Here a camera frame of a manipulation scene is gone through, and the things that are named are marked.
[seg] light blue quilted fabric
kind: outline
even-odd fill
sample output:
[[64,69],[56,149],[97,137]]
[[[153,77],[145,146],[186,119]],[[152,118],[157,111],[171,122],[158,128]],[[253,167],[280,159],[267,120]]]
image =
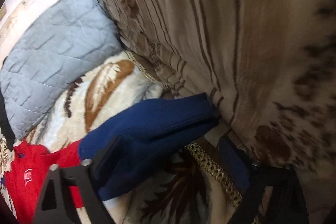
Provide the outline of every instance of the light blue quilted fabric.
[[60,0],[24,33],[0,72],[9,123],[22,140],[68,84],[121,51],[100,0]]

